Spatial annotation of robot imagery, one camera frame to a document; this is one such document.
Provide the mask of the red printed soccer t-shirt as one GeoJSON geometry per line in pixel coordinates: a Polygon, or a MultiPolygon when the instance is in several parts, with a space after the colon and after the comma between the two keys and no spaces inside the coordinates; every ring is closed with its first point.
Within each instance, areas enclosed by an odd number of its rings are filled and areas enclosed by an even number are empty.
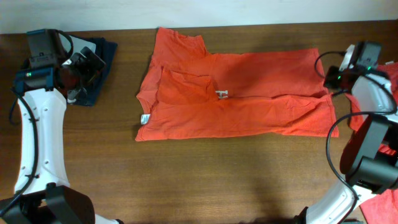
{"type": "Polygon", "coordinates": [[[337,137],[317,57],[317,49],[212,54],[201,36],[160,28],[137,94],[146,123],[136,140],[337,137]]]}

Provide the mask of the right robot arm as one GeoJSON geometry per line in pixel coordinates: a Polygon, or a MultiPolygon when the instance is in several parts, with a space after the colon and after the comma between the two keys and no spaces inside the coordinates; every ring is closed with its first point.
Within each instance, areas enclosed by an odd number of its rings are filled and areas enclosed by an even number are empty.
{"type": "Polygon", "coordinates": [[[364,119],[343,150],[340,167],[328,164],[337,177],[325,196],[305,207],[293,223],[349,223],[348,216],[365,201],[397,189],[397,156],[379,152],[385,144],[397,149],[397,102],[386,72],[378,69],[381,44],[360,41],[350,45],[339,67],[328,69],[323,85],[357,100],[358,112],[337,122],[360,116],[364,119]]]}

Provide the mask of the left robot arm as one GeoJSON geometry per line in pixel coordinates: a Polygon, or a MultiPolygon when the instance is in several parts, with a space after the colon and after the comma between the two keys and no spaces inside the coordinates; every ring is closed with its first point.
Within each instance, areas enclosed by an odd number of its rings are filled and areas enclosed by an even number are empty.
{"type": "Polygon", "coordinates": [[[6,223],[107,223],[88,196],[73,190],[63,153],[68,105],[93,106],[106,81],[117,44],[79,38],[57,29],[27,33],[30,57],[12,92],[21,112],[22,151],[14,195],[1,201],[6,223]]]}

